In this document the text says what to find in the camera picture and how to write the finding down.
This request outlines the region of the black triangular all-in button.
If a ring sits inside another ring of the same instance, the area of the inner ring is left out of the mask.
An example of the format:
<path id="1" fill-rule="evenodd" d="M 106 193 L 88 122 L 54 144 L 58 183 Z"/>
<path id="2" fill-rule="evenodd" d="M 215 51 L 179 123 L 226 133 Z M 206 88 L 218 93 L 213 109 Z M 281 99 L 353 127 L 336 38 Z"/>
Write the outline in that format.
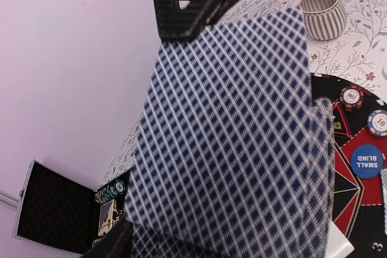
<path id="1" fill-rule="evenodd" d="M 333 105 L 333 117 L 335 136 L 351 138 L 350 127 L 340 103 L 335 103 Z"/>

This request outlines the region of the blue white chip stack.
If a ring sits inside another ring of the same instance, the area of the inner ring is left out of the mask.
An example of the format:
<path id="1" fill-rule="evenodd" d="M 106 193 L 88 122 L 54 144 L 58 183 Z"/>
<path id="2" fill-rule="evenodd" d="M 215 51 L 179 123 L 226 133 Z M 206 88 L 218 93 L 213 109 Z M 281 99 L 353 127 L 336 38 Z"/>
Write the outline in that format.
<path id="1" fill-rule="evenodd" d="M 387 112 L 375 110 L 369 114 L 367 119 L 368 130 L 377 137 L 385 137 L 387 132 Z"/>

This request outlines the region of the round red black poker mat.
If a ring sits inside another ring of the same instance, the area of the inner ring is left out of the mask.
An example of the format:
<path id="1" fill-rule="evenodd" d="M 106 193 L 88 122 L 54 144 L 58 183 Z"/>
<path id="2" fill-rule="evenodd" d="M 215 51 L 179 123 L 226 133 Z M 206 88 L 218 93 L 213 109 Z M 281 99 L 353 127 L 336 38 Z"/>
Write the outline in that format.
<path id="1" fill-rule="evenodd" d="M 386 257 L 386 103 L 339 77 L 314 73 L 314 99 L 333 104 L 335 184 L 328 252 Z"/>

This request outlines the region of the floral table cover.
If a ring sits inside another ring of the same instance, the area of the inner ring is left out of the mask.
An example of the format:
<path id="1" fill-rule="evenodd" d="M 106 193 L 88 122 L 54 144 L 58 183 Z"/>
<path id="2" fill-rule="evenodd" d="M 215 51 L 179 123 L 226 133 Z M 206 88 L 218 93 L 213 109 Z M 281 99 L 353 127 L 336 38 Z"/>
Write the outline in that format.
<path id="1" fill-rule="evenodd" d="M 308 34 L 301 0 L 240 0 L 199 42 L 235 56 L 238 80 L 294 98 L 283 86 L 302 86 L 291 64 L 359 85 L 386 102 L 386 0 L 340 0 L 347 13 L 343 33 L 332 40 Z M 312 94 L 311 77 L 307 92 Z"/>

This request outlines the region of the blue small blind button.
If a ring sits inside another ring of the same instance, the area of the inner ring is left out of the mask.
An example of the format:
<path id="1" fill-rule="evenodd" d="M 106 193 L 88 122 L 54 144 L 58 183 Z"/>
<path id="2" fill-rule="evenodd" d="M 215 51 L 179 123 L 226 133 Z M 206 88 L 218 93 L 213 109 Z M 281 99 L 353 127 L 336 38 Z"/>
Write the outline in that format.
<path id="1" fill-rule="evenodd" d="M 373 179 L 383 168 L 383 154 L 373 145 L 366 144 L 358 147 L 351 157 L 351 168 L 361 179 Z"/>

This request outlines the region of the blue playing card deck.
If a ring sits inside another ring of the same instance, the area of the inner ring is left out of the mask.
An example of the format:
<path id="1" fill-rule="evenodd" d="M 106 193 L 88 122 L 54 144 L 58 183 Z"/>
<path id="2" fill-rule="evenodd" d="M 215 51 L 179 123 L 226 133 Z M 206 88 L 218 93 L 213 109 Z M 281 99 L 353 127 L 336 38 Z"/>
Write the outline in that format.
<path id="1" fill-rule="evenodd" d="M 298 7 L 164 41 L 125 204 L 132 257 L 323 257 L 332 114 Z"/>

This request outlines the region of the boxed card deck in case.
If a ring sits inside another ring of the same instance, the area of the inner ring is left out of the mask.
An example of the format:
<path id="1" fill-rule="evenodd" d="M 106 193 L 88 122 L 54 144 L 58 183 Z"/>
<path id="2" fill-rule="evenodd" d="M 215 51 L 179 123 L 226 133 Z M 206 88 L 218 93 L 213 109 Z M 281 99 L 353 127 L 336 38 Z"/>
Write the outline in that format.
<path id="1" fill-rule="evenodd" d="M 116 224 L 117 205 L 113 199 L 100 207 L 98 237 L 106 235 Z"/>

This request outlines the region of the aluminium poker chip case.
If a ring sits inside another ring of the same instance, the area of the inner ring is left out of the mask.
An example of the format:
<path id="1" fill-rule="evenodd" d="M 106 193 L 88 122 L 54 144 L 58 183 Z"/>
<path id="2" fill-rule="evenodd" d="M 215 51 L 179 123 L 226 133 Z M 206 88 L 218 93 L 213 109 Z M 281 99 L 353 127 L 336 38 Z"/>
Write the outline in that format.
<path id="1" fill-rule="evenodd" d="M 117 179 L 125 183 L 127 191 L 129 174 L 125 170 L 93 190 L 32 161 L 19 194 L 13 237 L 85 254 L 93 240 L 100 238 L 97 232 L 103 204 L 98 204 L 94 195 Z M 125 198 L 126 192 L 115 198 L 117 211 L 123 210 Z"/>

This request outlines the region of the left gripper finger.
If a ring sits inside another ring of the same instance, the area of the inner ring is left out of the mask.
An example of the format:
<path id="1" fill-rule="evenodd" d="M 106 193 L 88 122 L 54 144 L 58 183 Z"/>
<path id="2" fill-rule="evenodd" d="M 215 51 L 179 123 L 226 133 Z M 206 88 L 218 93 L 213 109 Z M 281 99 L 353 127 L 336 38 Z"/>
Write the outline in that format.
<path id="1" fill-rule="evenodd" d="M 132 252 L 133 223 L 125 218 L 81 258 L 125 258 Z"/>

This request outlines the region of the chip row in case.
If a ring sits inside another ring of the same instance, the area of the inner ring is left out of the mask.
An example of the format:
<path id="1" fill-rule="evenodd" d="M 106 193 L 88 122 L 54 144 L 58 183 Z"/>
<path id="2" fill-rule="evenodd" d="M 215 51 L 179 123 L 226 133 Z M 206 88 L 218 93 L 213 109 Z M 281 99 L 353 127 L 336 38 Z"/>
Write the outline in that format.
<path id="1" fill-rule="evenodd" d="M 102 240 L 103 240 L 103 237 L 93 240 L 91 247 L 92 248 L 96 247 L 99 243 L 101 243 Z"/>
<path id="2" fill-rule="evenodd" d="M 125 194 L 126 185 L 121 179 L 115 180 L 113 183 L 110 183 L 104 188 L 100 189 L 95 195 L 94 200 L 98 204 L 104 204 L 109 202 L 120 195 Z"/>

